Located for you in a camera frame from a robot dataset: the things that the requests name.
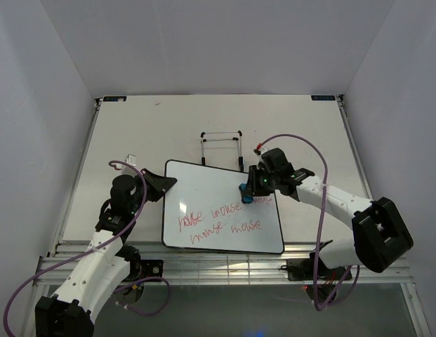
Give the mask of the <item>blue bone-shaped whiteboard eraser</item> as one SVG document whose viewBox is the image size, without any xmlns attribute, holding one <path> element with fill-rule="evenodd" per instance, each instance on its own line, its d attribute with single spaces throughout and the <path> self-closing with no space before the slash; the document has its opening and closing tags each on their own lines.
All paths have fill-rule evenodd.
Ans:
<svg viewBox="0 0 436 337">
<path fill-rule="evenodd" d="M 247 187 L 247 184 L 245 184 L 245 183 L 240 184 L 238 189 L 239 189 L 241 201 L 243 204 L 253 203 L 252 191 L 250 190 L 249 187 Z"/>
</svg>

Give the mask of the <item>white whiteboard black frame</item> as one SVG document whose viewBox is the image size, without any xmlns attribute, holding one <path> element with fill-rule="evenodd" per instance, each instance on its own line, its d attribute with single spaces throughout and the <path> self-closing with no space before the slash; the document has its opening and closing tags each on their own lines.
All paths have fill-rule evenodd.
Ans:
<svg viewBox="0 0 436 337">
<path fill-rule="evenodd" d="M 276 194 L 242 202 L 247 173 L 168 160 L 176 183 L 164 196 L 161 242 L 167 248 L 281 254 L 284 240 Z"/>
</svg>

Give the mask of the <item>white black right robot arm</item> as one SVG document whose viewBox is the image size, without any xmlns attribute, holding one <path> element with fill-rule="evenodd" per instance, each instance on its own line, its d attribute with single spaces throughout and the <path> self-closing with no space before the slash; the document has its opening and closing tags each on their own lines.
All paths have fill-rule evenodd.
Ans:
<svg viewBox="0 0 436 337">
<path fill-rule="evenodd" d="M 336 268 L 363 265 L 382 273 L 409 251 L 414 241 L 395 203 L 381 197 L 358 197 L 324 181 L 306 168 L 294 169 L 279 149 L 258 147 L 258 163 L 249 168 L 249 178 L 239 190 L 242 201 L 250 204 L 257 197 L 273 192 L 318 208 L 346 225 L 349 239 L 318 241 L 310 254 L 311 273 L 326 279 Z"/>
</svg>

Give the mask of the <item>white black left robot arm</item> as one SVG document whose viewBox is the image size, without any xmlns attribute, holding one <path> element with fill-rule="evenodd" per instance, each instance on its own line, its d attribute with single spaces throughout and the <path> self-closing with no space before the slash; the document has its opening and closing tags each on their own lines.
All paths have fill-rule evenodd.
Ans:
<svg viewBox="0 0 436 337">
<path fill-rule="evenodd" d="M 150 270 L 163 263 L 143 260 L 126 239 L 145 203 L 159 201 L 176 182 L 147 170 L 113 179 L 85 255 L 55 292 L 35 306 L 37 336 L 92 336 L 98 314 L 114 293 L 128 289 L 141 294 L 146 282 L 167 282 L 161 271 Z"/>
</svg>

